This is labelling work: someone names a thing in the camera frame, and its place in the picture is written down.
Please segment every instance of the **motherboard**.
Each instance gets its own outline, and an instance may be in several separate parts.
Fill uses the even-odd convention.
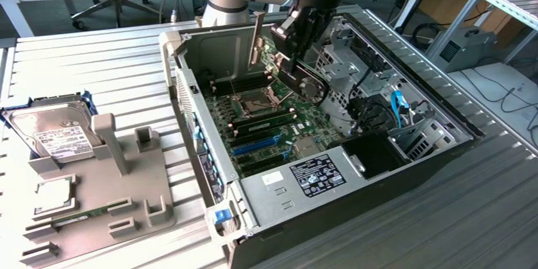
[[[242,177],[325,151],[344,137],[330,116],[278,80],[209,96],[206,104]]]

